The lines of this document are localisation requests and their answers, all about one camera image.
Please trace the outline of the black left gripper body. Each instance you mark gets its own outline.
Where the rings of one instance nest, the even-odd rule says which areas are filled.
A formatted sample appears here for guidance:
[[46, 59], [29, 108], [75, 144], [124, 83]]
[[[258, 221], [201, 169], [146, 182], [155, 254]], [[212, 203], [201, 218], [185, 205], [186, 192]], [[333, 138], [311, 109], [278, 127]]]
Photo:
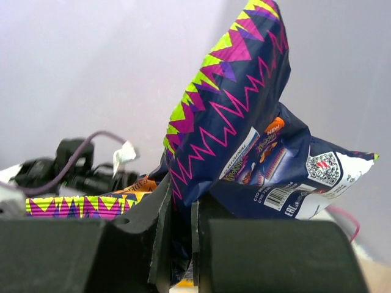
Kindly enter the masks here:
[[[26, 161], [20, 171], [13, 177], [18, 186], [28, 189], [41, 189], [60, 174], [68, 160], [82, 144], [83, 139], [64, 139], [56, 150], [56, 157], [43, 157]], [[61, 187], [67, 187], [87, 195], [101, 195], [122, 190], [137, 180], [137, 172], [125, 170], [113, 174], [110, 163], [93, 166], [95, 145], [90, 142], [78, 155], [78, 159], [65, 176], [53, 187], [41, 190], [39, 195], [59, 195]]]

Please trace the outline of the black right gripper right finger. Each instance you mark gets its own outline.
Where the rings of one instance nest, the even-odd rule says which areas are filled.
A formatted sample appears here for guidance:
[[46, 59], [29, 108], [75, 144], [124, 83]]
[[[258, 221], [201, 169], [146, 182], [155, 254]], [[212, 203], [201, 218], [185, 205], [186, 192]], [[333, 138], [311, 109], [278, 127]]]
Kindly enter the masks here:
[[211, 195], [204, 195], [191, 206], [191, 237], [193, 283], [198, 289], [212, 288], [211, 233], [208, 221], [211, 219], [235, 219]]

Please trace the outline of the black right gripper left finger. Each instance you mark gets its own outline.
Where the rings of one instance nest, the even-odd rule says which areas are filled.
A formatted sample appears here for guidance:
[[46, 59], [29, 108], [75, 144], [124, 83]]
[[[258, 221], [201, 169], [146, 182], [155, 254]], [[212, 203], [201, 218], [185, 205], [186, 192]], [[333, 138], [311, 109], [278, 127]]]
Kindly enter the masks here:
[[155, 191], [112, 221], [121, 252], [114, 265], [120, 287], [169, 286], [171, 196], [166, 175]]

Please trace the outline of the blue purple snack bag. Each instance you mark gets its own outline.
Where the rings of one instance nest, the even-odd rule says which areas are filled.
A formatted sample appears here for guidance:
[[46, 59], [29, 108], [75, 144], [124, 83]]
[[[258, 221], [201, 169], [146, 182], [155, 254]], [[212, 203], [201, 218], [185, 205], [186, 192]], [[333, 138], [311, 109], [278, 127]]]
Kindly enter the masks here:
[[169, 176], [173, 285], [192, 267], [190, 211], [204, 195], [242, 219], [312, 218], [366, 174], [378, 155], [312, 136], [280, 102], [290, 71], [279, 6], [249, 1], [173, 110], [154, 171], [100, 196], [28, 199], [27, 215], [113, 219]]

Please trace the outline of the pink beige paper bag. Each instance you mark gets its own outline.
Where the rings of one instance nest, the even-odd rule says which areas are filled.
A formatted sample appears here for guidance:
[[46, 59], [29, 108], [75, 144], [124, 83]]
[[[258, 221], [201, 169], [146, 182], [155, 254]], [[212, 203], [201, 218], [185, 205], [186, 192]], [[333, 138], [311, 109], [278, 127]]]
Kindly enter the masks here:
[[326, 210], [334, 220], [337, 220], [337, 216], [340, 216], [353, 225], [354, 231], [348, 231], [347, 229], [345, 231], [357, 256], [370, 292], [390, 292], [390, 266], [370, 258], [363, 246], [357, 242], [360, 231], [359, 222], [350, 213], [336, 206], [328, 206]]

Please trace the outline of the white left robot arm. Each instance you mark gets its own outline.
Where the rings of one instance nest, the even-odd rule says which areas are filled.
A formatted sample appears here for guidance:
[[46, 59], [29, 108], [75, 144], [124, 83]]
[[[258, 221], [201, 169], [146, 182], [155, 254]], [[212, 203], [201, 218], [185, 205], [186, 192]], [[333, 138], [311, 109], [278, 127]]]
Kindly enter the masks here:
[[1, 181], [1, 216], [21, 217], [27, 212], [26, 200], [43, 195], [58, 195], [61, 186], [100, 195], [129, 186], [137, 173], [125, 171], [127, 163], [135, 160], [138, 150], [123, 141], [115, 151], [111, 164], [93, 166], [94, 144], [90, 140], [64, 139], [56, 157], [26, 161], [15, 175]]

